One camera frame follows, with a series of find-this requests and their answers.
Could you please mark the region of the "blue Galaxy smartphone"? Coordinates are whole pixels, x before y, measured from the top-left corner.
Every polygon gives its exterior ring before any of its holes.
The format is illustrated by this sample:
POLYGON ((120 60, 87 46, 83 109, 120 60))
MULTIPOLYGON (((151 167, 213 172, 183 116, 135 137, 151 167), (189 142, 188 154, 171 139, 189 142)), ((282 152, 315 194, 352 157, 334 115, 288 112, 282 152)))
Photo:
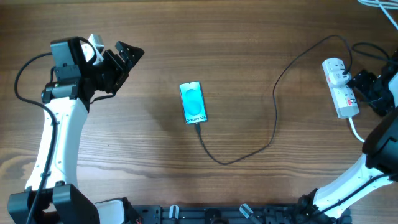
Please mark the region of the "blue Galaxy smartphone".
POLYGON ((201 83, 199 81, 180 84, 180 97, 186 124, 208 121, 201 83))

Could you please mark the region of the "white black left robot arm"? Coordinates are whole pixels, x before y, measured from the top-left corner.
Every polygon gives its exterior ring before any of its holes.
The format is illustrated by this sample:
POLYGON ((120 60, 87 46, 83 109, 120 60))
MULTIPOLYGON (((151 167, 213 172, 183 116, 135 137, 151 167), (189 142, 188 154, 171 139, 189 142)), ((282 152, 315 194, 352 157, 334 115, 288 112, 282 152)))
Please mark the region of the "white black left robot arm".
POLYGON ((77 184, 80 137, 95 92, 112 98, 143 49, 117 42, 105 50, 97 35, 69 37, 50 44, 54 66, 38 106, 44 130, 34 170, 25 189, 9 197, 7 209, 16 223, 142 223, 127 198, 93 203, 77 184))

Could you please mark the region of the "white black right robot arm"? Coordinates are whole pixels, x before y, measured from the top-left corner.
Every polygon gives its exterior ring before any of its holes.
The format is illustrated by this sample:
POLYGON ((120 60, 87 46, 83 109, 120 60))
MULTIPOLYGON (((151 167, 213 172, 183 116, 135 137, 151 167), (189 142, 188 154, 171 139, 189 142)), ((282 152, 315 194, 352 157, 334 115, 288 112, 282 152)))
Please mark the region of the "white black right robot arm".
POLYGON ((397 54, 385 55, 381 74, 366 70, 351 76, 343 61, 329 58, 322 63, 337 115, 353 120, 359 113, 355 94, 382 121, 361 138, 359 159, 332 183, 299 198, 290 217, 293 223, 342 223, 343 212, 382 186, 397 181, 397 54))

